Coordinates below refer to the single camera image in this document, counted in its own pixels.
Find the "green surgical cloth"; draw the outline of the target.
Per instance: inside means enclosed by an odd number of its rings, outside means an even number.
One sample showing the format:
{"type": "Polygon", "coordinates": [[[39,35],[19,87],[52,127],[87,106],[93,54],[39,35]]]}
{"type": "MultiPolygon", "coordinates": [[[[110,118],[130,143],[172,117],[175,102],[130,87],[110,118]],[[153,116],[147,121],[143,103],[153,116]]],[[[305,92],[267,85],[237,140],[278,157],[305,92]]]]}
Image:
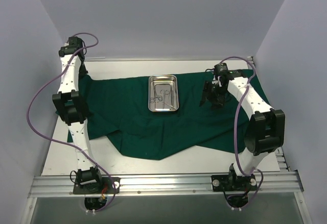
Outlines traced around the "green surgical cloth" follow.
{"type": "MultiPolygon", "coordinates": [[[[91,116],[87,122],[91,140],[107,137],[124,156],[161,160],[193,146],[233,153],[233,122],[238,105],[231,98],[223,108],[199,106],[210,72],[178,74],[179,109],[156,113],[148,109],[148,77],[79,81],[79,92],[91,116]]],[[[246,113],[238,118],[238,151],[245,148],[246,113]]]]}

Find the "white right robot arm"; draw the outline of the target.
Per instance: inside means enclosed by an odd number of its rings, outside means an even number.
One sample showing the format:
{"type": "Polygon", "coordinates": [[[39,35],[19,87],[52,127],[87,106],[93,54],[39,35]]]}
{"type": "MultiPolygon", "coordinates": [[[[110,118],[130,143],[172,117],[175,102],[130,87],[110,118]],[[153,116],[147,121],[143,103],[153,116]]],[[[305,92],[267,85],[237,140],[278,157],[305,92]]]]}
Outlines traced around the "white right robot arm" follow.
{"type": "Polygon", "coordinates": [[[209,101],[214,108],[222,108],[226,97],[233,96],[237,102],[233,122],[235,163],[230,167],[227,184],[231,189],[240,189],[257,169],[263,159],[284,144],[285,114],[267,104],[256,92],[241,70],[219,71],[212,81],[205,81],[200,105],[209,101]],[[243,110],[248,118],[244,135],[245,149],[238,152],[238,118],[243,110]]]}

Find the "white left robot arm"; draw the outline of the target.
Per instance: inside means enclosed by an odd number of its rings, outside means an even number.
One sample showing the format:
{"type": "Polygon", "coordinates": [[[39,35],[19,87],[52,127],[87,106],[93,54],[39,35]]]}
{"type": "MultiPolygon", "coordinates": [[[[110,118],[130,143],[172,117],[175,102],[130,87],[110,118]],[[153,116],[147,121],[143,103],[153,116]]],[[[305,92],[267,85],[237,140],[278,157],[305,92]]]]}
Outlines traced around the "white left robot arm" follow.
{"type": "Polygon", "coordinates": [[[75,184],[91,193],[97,193],[103,187],[103,180],[98,167],[92,162],[93,155],[87,132],[87,119],[91,112],[79,92],[79,81],[88,74],[84,65],[84,47],[85,42],[81,38],[72,36],[60,48],[59,57],[64,74],[52,101],[61,120],[67,125],[72,145],[75,147],[78,166],[74,172],[75,184]]]}

